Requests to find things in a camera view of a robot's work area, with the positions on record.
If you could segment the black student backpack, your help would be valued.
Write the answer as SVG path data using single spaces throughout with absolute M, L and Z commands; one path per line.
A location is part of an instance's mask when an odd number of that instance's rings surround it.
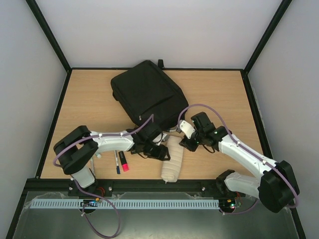
M 111 80 L 113 97 L 131 121 L 141 126 L 151 115 L 163 130 L 177 125 L 188 101 L 178 84 L 150 60 L 145 60 Z

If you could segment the black enclosure frame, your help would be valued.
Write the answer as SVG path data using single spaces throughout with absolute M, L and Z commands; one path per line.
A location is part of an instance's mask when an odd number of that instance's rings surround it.
M 291 0 L 283 0 L 281 1 L 278 9 L 276 10 L 274 16 L 272 17 L 269 25 L 267 26 L 261 40 L 259 41 L 256 49 L 254 50 L 252 56 L 250 57 L 247 65 L 244 69 L 240 70 L 241 78 L 243 80 L 243 85 L 245 87 L 247 99 L 250 105 L 250 109 L 252 112 L 252 116 L 254 119 L 254 123 L 256 126 L 257 134 L 261 143 L 262 151 L 267 155 L 270 156 L 271 150 L 269 146 L 269 142 L 265 133 L 265 127 L 262 122 L 262 116 L 257 106 L 257 100 L 254 96 L 253 89 L 251 83 L 249 81 L 248 74 L 255 65 L 256 61 L 258 60 L 260 54 L 262 53 L 264 47 L 266 46 L 267 42 L 269 41 L 270 37 L 272 36 L 273 32 L 275 31 L 276 27 L 278 26 L 279 22 L 281 21 L 282 17 L 286 13 L 287 9 L 291 4 Z M 54 113 L 54 117 L 50 126 L 50 130 L 48 133 L 48 137 L 45 142 L 44 150 L 42 152 L 40 162 L 35 174 L 35 177 L 27 179 L 22 195 L 18 202 L 16 211 L 14 213 L 12 222 L 8 229 L 7 238 L 11 239 L 14 235 L 17 234 L 17 226 L 18 223 L 21 221 L 21 214 L 22 214 L 22 207 L 26 202 L 26 197 L 29 192 L 66 192 L 66 179 L 40 179 L 40 174 L 44 168 L 44 158 L 48 153 L 49 143 L 53 137 L 53 131 L 55 130 L 58 116 L 60 114 L 60 110 L 62 107 L 62 103 L 66 94 L 66 90 L 70 81 L 71 73 L 74 71 L 74 68 L 70 66 L 68 63 L 64 53 L 62 52 L 52 30 L 50 29 L 40 7 L 38 6 L 37 2 L 34 0 L 28 0 L 26 2 L 35 16 L 37 22 L 39 23 L 41 29 L 43 30 L 45 36 L 49 40 L 53 50 L 55 51 L 58 59 L 62 63 L 67 76 L 65 78 L 62 92 L 59 97 L 59 101 L 57 104 L 57 108 Z M 205 195 L 212 196 L 217 195 L 217 188 L 215 186 L 214 179 L 188 179 L 188 180 L 179 180 L 175 184 L 169 184 L 165 186 L 163 181 L 160 180 L 140 180 L 140 179 L 128 179 L 128 180 L 115 180 L 115 179 L 102 179 L 102 184 L 112 186 L 114 192 L 135 192 L 135 193 L 191 193 L 191 192 L 198 192 L 200 186 L 207 185 L 209 188 L 207 189 Z

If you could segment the blue white marker pen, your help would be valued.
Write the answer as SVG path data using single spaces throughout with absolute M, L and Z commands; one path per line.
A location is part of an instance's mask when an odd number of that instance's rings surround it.
M 114 151 L 114 155 L 115 155 L 115 162 L 116 162 L 116 171 L 117 171 L 117 174 L 121 174 L 121 172 L 120 172 L 120 166 L 119 166 L 119 160 L 118 160 L 118 154 L 117 154 L 117 151 L 116 151 L 116 150 Z

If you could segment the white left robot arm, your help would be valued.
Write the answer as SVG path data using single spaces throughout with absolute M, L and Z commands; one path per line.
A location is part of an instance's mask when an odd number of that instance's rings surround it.
M 168 161 L 168 147 L 162 144 L 166 137 L 152 121 L 134 129 L 109 133 L 91 131 L 81 125 L 54 145 L 54 165 L 61 167 L 64 174 L 75 179 L 81 188 L 87 188 L 96 181 L 92 170 L 87 167 L 93 155 L 107 151 L 129 151 L 131 154 L 142 153 L 148 158 Z

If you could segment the pink black highlighter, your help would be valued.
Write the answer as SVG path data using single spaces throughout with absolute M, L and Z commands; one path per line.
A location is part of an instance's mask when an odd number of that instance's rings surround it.
M 124 152 L 123 151 L 119 151 L 118 154 L 119 154 L 119 158 L 120 158 L 120 162 L 121 162 L 123 171 L 124 172 L 129 171 L 129 166 L 128 166 L 128 163 L 127 163 L 127 160 L 126 160 Z

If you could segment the beige ribbed pencil case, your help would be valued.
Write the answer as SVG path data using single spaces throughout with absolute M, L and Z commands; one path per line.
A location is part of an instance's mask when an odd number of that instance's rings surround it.
M 175 183 L 179 178 L 184 151 L 180 142 L 181 138 L 177 136 L 170 136 L 167 141 L 170 160 L 164 161 L 161 169 L 161 178 L 165 183 Z

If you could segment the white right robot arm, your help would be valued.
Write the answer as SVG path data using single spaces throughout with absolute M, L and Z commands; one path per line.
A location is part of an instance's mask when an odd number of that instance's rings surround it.
M 258 153 L 243 143 L 226 125 L 216 127 L 204 112 L 192 116 L 191 121 L 188 123 L 178 119 L 178 131 L 184 133 L 179 143 L 181 146 L 192 152 L 200 145 L 211 153 L 221 152 L 251 173 L 251 176 L 245 176 L 229 169 L 220 174 L 216 178 L 216 187 L 222 195 L 238 192 L 252 196 L 274 213 L 286 206 L 297 205 L 300 190 L 288 162 L 277 162 Z

